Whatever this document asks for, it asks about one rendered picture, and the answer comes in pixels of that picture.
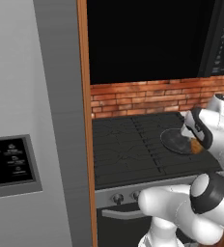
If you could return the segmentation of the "brown wooden side panel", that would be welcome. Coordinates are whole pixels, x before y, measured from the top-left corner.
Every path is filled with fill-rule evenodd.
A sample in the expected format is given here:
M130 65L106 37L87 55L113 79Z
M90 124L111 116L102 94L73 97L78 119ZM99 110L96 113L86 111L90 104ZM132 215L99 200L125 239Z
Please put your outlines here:
M85 144L87 155L87 173L89 185L89 204L91 215L92 247L98 247L97 208L95 195L95 172L93 158L93 131L91 109L91 87L89 67L87 0L76 0L79 33L79 53L82 80L83 112L85 124Z

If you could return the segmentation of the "black stove with hob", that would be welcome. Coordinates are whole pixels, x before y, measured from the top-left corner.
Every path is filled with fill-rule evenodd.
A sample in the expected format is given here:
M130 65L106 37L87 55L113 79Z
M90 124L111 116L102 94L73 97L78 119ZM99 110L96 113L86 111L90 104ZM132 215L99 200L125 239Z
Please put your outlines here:
M177 154L167 150L160 134L180 128L179 112L129 116L93 121L96 206L116 206L112 197L124 196L121 205L137 203L131 193L153 186L189 184L205 172L219 172L207 151Z

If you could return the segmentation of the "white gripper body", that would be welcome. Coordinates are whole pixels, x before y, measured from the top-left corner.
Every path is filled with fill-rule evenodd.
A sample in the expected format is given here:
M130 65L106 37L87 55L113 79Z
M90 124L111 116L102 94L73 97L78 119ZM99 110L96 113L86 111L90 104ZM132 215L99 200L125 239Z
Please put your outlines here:
M193 128L186 124L184 124L181 128L181 135L183 137L195 139L195 135L193 134Z

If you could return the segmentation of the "grey fridge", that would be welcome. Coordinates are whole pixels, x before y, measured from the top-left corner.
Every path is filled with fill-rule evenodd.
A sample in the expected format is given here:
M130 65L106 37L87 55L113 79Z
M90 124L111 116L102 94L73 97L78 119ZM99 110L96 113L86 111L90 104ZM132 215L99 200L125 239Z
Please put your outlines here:
M0 137L42 189L0 196L0 247L92 247L76 0L0 0Z

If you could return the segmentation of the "black microwave oven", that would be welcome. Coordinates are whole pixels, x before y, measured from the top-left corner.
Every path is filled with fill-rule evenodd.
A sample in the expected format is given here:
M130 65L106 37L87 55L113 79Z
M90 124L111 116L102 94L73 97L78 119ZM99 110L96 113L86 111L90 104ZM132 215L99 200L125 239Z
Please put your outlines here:
M224 0L87 0L93 85L224 75Z

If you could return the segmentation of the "black oven door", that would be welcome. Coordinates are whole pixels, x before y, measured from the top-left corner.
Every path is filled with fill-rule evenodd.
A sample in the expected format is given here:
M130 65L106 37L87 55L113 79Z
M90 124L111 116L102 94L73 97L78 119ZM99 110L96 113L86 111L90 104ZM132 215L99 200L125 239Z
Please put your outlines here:
M138 247L140 239L150 228L152 217L139 213L128 219L111 218L102 215L106 209L129 213L138 211L139 206L132 203L99 208L97 210L98 247Z

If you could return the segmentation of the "brown croissant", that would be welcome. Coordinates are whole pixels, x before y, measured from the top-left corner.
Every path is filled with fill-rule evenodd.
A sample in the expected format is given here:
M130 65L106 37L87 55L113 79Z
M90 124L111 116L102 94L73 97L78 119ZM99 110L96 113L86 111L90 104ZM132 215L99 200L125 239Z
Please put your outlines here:
M193 154L198 154L202 152L204 149L202 145L196 139L192 139L190 141L190 146L191 146L191 151Z

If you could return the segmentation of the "black round pan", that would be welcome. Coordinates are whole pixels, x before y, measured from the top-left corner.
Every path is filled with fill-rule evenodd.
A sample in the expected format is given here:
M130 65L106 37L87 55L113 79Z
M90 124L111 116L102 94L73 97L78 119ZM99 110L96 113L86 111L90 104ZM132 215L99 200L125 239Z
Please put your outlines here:
M169 151L178 154L192 154L191 138L182 136L179 128L165 129L160 134L160 141Z

